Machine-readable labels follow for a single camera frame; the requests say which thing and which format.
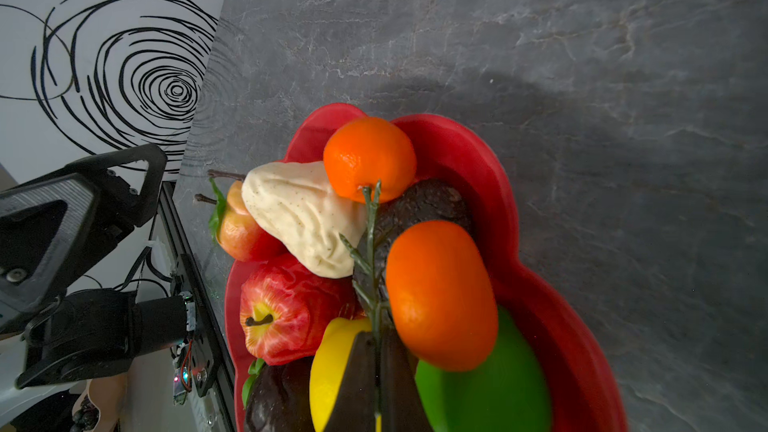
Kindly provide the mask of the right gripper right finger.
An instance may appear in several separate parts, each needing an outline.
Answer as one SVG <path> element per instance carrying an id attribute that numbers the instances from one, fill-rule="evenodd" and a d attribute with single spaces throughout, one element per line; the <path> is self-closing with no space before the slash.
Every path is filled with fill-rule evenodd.
<path id="1" fill-rule="evenodd" d="M 393 329 L 382 332 L 380 391 L 383 431 L 433 431 L 415 383 L 409 352 Z"/>

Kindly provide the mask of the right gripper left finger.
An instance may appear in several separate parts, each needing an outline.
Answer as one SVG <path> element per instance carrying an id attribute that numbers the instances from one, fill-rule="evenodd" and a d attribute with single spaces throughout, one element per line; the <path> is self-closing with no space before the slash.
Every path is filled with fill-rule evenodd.
<path id="1" fill-rule="evenodd" d="M 377 420 L 378 358 L 372 332 L 359 333 L 353 342 L 341 386 L 325 432 L 374 432 Z"/>

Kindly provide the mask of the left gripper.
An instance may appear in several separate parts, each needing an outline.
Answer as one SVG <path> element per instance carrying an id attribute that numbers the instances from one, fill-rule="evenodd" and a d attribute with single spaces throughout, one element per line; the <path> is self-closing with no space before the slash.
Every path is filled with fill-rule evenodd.
<path id="1" fill-rule="evenodd" d="M 134 292 L 82 290 L 51 302 L 74 280 L 74 249 L 95 209 L 100 221 L 143 226 L 157 209 L 166 165 L 165 152 L 145 144 L 76 160 L 63 168 L 71 174 L 1 193 L 1 332 L 25 327 L 18 389 L 128 370 L 137 352 Z"/>

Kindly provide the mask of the large yellow lemon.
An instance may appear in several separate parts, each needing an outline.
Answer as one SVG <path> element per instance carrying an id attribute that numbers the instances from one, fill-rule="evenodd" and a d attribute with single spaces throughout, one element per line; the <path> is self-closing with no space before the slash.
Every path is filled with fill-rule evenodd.
<path id="1" fill-rule="evenodd" d="M 326 327 L 309 379 L 309 405 L 316 431 L 323 431 L 330 419 L 355 337 L 371 331 L 368 318 L 336 318 Z"/>

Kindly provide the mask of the dark purple mangosteen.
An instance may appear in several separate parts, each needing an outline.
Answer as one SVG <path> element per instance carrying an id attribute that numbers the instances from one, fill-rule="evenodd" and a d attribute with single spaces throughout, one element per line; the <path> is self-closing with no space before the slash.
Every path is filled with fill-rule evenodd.
<path id="1" fill-rule="evenodd" d="M 245 409 L 245 431 L 313 432 L 309 379 L 313 358 L 261 368 Z"/>

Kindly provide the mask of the green lime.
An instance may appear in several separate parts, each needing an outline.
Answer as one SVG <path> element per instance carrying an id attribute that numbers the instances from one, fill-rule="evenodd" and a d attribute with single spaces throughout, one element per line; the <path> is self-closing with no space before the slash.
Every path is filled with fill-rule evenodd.
<path id="1" fill-rule="evenodd" d="M 510 313 L 499 309 L 499 332 L 486 361 L 469 372 L 419 362 L 423 408 L 435 431 L 550 431 L 552 401 L 536 355 Z"/>

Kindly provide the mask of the orange tangerine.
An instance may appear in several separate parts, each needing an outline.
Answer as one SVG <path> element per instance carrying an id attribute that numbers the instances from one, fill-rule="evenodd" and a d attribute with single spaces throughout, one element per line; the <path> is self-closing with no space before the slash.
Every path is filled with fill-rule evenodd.
<path id="1" fill-rule="evenodd" d="M 413 182 L 417 157 L 409 137 L 393 123 L 361 117 L 328 140 L 323 163 L 337 195 L 363 203 L 363 188 L 381 186 L 379 201 L 401 196 Z"/>
<path id="2" fill-rule="evenodd" d="M 397 333 L 418 359 L 466 372 L 492 352 L 497 306 L 478 247 L 464 228 L 440 220 L 409 227 L 388 253 L 385 283 Z"/>

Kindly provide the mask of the red apple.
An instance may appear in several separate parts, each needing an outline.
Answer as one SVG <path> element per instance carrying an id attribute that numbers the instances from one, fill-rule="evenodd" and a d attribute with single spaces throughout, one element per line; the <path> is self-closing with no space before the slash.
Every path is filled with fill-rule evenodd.
<path id="1" fill-rule="evenodd" d="M 317 276 L 288 253 L 253 264 L 240 292 L 245 348 L 271 366 L 313 356 L 332 320 L 362 316 L 351 278 Z"/>

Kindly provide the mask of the red strawberry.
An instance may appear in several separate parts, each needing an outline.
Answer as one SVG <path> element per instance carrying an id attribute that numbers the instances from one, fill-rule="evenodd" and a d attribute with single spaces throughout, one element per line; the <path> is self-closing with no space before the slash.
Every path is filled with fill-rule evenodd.
<path id="1" fill-rule="evenodd" d="M 242 196 L 243 182 L 235 180 L 226 194 L 209 178 L 214 198 L 196 194 L 195 200 L 214 206 L 208 227 L 213 240 L 240 262 L 265 261 L 286 252 L 281 241 L 262 229 L 251 216 Z"/>

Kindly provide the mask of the red flower-shaped fruit bowl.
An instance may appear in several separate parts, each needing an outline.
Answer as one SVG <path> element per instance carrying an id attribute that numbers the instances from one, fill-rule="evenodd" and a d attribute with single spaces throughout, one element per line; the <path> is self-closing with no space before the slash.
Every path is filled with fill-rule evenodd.
<path id="1" fill-rule="evenodd" d="M 514 194 L 490 146 L 439 115 L 407 115 L 393 123 L 415 148 L 418 178 L 439 178 L 467 200 L 494 295 L 511 313 L 546 376 L 553 430 L 627 430 L 616 380 L 594 335 L 568 302 L 519 260 Z"/>

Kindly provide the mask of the dark avocado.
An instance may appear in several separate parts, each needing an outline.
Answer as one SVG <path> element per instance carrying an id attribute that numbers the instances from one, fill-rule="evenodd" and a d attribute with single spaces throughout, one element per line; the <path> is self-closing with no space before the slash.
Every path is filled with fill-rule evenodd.
<path id="1" fill-rule="evenodd" d="M 377 211 L 374 232 L 375 269 L 381 273 L 379 294 L 388 300 L 387 258 L 394 241 L 408 228 L 426 221 L 448 221 L 475 238 L 475 227 L 467 201 L 453 186 L 438 179 L 427 179 L 409 187 L 396 200 L 383 203 Z"/>

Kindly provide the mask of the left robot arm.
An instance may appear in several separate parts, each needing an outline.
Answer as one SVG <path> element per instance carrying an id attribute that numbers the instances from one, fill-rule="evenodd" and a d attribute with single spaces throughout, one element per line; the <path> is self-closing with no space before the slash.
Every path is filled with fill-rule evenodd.
<path id="1" fill-rule="evenodd" d="M 167 158 L 148 144 L 89 156 L 1 194 L 1 421 L 122 374 L 194 328 L 185 295 L 72 285 L 157 212 Z"/>

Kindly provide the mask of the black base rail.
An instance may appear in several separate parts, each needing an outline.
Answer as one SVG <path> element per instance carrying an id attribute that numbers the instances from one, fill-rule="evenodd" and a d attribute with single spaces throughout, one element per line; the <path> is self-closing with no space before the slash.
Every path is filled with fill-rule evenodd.
<path id="1" fill-rule="evenodd" d="M 173 191 L 173 183 L 161 185 L 155 231 L 168 250 L 170 292 L 182 297 L 186 307 L 187 338 L 180 349 L 177 379 L 199 431 L 235 431 L 234 372 Z"/>

